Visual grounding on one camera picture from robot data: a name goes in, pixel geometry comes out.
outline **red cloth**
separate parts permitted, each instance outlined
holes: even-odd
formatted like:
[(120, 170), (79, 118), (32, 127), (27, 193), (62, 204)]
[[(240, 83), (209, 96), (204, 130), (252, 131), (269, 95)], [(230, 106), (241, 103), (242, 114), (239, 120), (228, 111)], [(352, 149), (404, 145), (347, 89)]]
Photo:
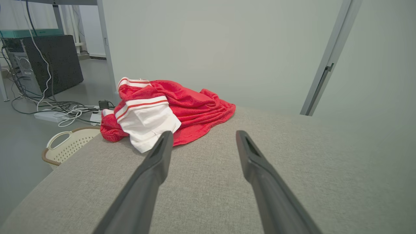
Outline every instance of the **red cloth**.
[[(231, 118), (235, 112), (234, 104), (221, 100), (217, 94), (206, 89), (198, 93), (168, 80), (150, 81), (150, 84), (145, 87), (120, 85), (119, 93), (123, 101), (114, 110), (120, 110), (127, 100), (165, 95), (169, 107), (181, 122), (181, 127), (173, 134), (174, 146), (187, 144), (202, 137), (212, 127)], [(114, 114), (102, 116), (101, 133), (105, 139), (113, 142), (126, 136)]]

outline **gray floor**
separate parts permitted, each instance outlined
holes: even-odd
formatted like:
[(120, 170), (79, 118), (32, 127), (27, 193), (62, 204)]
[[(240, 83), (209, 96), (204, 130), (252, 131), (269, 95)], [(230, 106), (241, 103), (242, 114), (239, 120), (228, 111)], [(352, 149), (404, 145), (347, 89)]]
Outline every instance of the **gray floor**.
[[(109, 84), (105, 60), (80, 61), (84, 81), (56, 95), (58, 101), (77, 101), (85, 105), (98, 105), (99, 100), (114, 102)], [(12, 82), (4, 79), (9, 99)], [(36, 111), (36, 105), (28, 100), (17, 100), (15, 107), (22, 112)], [(49, 139), (62, 131), (70, 131), (89, 124), (75, 121), (68, 127), (35, 119), (14, 111), (11, 101), (0, 102), (0, 226), (10, 212), (52, 171), (42, 161), (41, 153)]]

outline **black computer case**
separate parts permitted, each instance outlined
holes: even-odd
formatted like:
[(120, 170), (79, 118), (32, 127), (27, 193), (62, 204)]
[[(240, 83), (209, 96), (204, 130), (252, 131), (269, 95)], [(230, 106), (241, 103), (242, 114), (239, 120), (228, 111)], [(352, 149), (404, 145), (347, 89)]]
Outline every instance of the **black computer case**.
[[(31, 37), (8, 38), (6, 49), (10, 59), (14, 59), (14, 67), (18, 67), (19, 82), (34, 93), (42, 94), (49, 79), (47, 64), (43, 61), (33, 44)], [(49, 63), (49, 71), (53, 75), (54, 94), (69, 89), (84, 78), (79, 65), (74, 39), (71, 35), (34, 37), (34, 41)], [(45, 97), (52, 96), (52, 80)]]

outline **gray fabric surface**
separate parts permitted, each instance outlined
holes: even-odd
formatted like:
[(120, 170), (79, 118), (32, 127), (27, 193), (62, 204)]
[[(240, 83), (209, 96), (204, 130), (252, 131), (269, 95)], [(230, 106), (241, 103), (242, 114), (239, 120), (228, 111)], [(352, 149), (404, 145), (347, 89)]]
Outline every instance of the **gray fabric surface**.
[[(324, 233), (415, 233), (415, 159), (387, 144), (237, 107), (206, 136), (174, 147), (150, 233), (262, 233), (235, 131), (249, 133)], [(128, 138), (95, 137), (42, 181), (1, 233), (91, 233), (140, 165)]]

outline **white basket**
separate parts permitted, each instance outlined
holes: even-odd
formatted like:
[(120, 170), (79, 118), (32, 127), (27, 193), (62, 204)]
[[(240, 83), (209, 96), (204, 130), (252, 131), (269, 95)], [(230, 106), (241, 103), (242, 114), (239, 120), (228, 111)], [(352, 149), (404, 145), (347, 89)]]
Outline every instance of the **white basket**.
[[(70, 132), (60, 132), (49, 140), (42, 153), (42, 159), (55, 169), (99, 133), (99, 127), (81, 127)], [(51, 148), (53, 141), (65, 134), (69, 135), (68, 138)]]

